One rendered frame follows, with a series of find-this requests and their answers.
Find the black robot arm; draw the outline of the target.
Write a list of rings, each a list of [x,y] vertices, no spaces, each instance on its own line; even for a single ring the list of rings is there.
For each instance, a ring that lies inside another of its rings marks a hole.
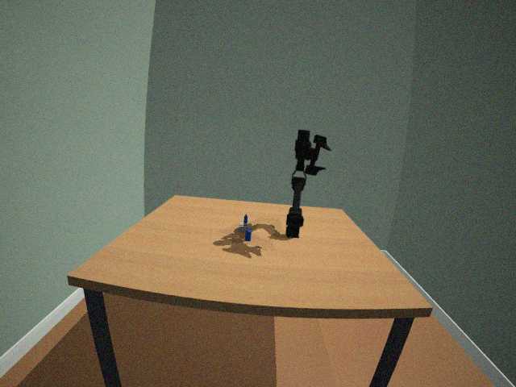
[[[298,130],[298,139],[295,140],[295,159],[297,159],[296,170],[303,171],[305,177],[293,177],[292,175],[292,188],[294,190],[293,196],[293,207],[290,207],[289,214],[287,214],[286,220],[286,234],[287,237],[299,238],[299,227],[303,226],[304,218],[302,216],[301,195],[306,184],[306,174],[304,172],[304,161],[308,160],[307,157],[310,152],[311,142],[309,141],[310,131]],[[309,161],[309,160],[308,160]]]

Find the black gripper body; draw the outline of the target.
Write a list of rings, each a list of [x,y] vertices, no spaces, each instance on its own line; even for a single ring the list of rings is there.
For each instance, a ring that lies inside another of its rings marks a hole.
[[[322,139],[322,140],[325,140],[325,141],[327,140],[327,138],[325,136],[315,135],[313,143],[316,144],[318,139]],[[310,148],[310,152],[309,152],[309,155],[308,155],[307,159],[311,160],[311,162],[310,162],[310,165],[306,166],[305,173],[316,176],[317,173],[309,171],[309,168],[310,168],[311,165],[315,166],[316,160],[318,159],[319,150],[320,150],[321,147],[315,145],[315,148],[313,148],[313,149],[311,147],[309,147],[309,148]]]

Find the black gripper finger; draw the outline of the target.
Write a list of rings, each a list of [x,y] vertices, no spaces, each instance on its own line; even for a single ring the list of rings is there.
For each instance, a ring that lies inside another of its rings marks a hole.
[[[326,149],[327,151],[331,151],[329,149],[329,147],[327,146],[327,142],[325,140],[322,140],[322,139],[318,139],[317,140],[317,143],[316,143],[317,146],[321,147],[321,148],[324,148]]]
[[[309,171],[316,172],[316,173],[318,173],[320,170],[325,170],[325,168],[321,168],[321,167],[317,167],[317,166],[313,166],[313,165],[311,165],[309,168]]]

